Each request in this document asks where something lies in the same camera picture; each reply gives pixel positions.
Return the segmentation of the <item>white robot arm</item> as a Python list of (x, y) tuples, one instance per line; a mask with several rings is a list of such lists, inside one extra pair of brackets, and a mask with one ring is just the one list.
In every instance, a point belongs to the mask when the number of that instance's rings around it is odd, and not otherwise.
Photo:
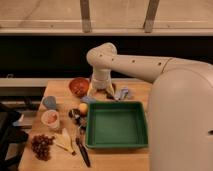
[(213, 171), (213, 65), (175, 57), (119, 55), (111, 43), (87, 52), (89, 88), (111, 89), (116, 71), (152, 84), (150, 171)]

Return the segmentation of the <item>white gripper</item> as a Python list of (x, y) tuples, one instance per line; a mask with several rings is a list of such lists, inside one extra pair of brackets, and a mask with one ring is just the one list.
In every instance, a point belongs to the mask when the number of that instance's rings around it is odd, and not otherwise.
[(110, 70), (94, 68), (87, 95), (93, 96), (96, 93), (96, 90), (100, 89), (106, 89), (109, 96), (115, 95), (115, 90), (111, 83)]

